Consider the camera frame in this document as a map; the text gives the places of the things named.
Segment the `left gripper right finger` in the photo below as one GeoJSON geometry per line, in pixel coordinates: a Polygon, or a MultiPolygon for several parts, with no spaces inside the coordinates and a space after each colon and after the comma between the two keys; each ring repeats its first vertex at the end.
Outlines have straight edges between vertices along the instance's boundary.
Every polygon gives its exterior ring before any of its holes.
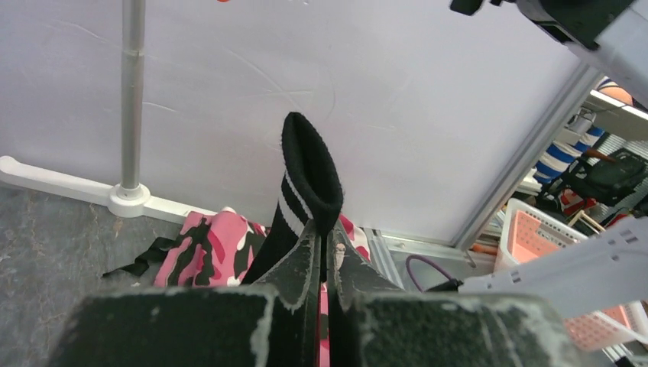
{"type": "Polygon", "coordinates": [[[580,351],[534,296],[408,292],[352,246],[327,238],[333,366],[607,366],[580,351]]]}

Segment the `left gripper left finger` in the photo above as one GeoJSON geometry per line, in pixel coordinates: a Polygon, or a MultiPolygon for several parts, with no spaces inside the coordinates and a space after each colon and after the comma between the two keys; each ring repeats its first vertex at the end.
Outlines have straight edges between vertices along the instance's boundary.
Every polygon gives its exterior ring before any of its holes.
{"type": "Polygon", "coordinates": [[[253,284],[85,298],[50,366],[315,366],[321,239],[313,222],[253,284]]]}

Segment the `pink camouflage bag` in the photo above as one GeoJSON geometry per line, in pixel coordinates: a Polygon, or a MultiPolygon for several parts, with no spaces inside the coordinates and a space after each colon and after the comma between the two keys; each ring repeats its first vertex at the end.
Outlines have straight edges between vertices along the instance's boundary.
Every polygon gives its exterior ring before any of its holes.
{"type": "Polygon", "coordinates": [[[154,279],[158,287],[235,286],[243,280],[272,229],[280,232],[283,223],[288,235],[299,235],[306,222],[288,209],[277,211],[271,227],[250,222],[229,207],[213,216],[190,212],[175,239],[156,238],[131,264],[102,276],[107,278],[125,271],[140,277],[151,263],[160,263],[154,279]]]}

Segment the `black white-striped sock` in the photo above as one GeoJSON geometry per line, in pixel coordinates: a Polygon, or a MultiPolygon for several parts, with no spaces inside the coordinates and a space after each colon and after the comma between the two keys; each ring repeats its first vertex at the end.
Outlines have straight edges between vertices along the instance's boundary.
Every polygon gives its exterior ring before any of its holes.
{"type": "Polygon", "coordinates": [[[312,220],[325,238],[342,211],[342,185],[326,143],[299,112],[286,116],[281,132],[285,172],[280,182],[271,230],[254,257],[242,284],[252,284],[297,244],[312,220]]]}

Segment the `silver white drying rack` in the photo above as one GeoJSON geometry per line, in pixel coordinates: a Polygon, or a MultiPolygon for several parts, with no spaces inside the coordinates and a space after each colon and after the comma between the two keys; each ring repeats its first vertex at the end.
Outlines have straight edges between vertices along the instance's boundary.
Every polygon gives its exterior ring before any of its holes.
{"type": "Polygon", "coordinates": [[[121,182],[115,186],[1,157],[1,182],[106,207],[121,218],[151,217],[182,224],[213,211],[153,196],[140,182],[144,91],[145,1],[122,2],[121,182]]]}

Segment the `black bag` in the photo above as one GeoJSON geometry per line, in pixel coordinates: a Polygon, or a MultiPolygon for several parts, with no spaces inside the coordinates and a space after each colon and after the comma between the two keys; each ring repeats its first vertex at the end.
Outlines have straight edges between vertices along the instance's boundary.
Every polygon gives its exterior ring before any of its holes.
{"type": "Polygon", "coordinates": [[[614,162],[599,160],[589,164],[585,157],[560,176],[559,188],[569,188],[584,199],[615,206],[636,192],[647,178],[647,160],[625,148],[611,154],[614,162]]]}

